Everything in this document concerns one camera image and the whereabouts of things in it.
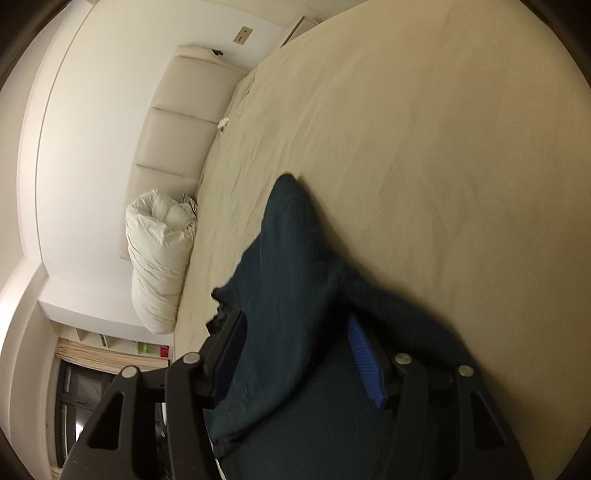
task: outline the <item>upholstered headboard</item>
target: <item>upholstered headboard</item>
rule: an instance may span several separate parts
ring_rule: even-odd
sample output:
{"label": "upholstered headboard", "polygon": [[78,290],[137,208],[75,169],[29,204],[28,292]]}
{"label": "upholstered headboard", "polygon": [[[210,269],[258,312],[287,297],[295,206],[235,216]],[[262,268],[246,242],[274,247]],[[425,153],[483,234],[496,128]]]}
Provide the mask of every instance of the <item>upholstered headboard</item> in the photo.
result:
{"label": "upholstered headboard", "polygon": [[[154,97],[135,151],[125,206],[158,189],[175,200],[193,195],[217,124],[246,71],[221,61],[212,50],[179,47]],[[129,259],[125,222],[120,256]]]}

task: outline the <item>rolled duvet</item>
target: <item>rolled duvet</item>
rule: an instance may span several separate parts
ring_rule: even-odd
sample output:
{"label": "rolled duvet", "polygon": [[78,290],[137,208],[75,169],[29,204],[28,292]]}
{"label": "rolled duvet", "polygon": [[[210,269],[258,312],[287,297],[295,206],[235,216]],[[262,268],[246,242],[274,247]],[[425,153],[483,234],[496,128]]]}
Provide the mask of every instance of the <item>rolled duvet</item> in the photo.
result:
{"label": "rolled duvet", "polygon": [[141,195],[125,209],[125,234],[134,266],[131,297],[152,333],[170,333],[197,228],[197,218],[158,190]]}

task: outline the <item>beige bedsheet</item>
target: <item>beige bedsheet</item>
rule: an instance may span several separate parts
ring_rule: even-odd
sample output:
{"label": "beige bedsheet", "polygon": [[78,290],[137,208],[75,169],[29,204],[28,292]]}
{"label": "beige bedsheet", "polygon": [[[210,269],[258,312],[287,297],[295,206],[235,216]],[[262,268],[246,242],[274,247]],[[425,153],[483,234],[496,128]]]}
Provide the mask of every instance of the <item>beige bedsheet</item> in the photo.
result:
{"label": "beige bedsheet", "polygon": [[230,110],[177,356],[289,171],[339,252],[461,335],[556,478],[591,423],[591,90],[554,34],[517,0],[370,0],[271,55]]}

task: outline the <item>window frame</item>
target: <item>window frame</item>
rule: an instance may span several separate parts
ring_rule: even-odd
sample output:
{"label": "window frame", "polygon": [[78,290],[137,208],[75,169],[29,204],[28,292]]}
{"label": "window frame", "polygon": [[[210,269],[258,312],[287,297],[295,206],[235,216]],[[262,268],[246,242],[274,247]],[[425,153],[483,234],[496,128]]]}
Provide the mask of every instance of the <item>window frame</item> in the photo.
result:
{"label": "window frame", "polygon": [[69,454],[68,438],[76,438],[75,424],[68,424],[68,407],[70,408],[81,408],[88,412],[93,412],[98,405],[96,403],[88,401],[87,399],[81,398],[79,395],[69,393],[70,384],[72,382],[73,374],[81,374],[84,376],[85,372],[92,372],[87,375],[95,379],[97,375],[100,376],[101,392],[105,392],[116,375],[93,370],[88,367],[82,367],[70,363],[66,360],[60,360],[59,373],[57,376],[57,389],[56,389],[56,403],[55,403],[55,416],[54,416],[54,435],[56,442],[56,461],[57,466],[62,468]]}

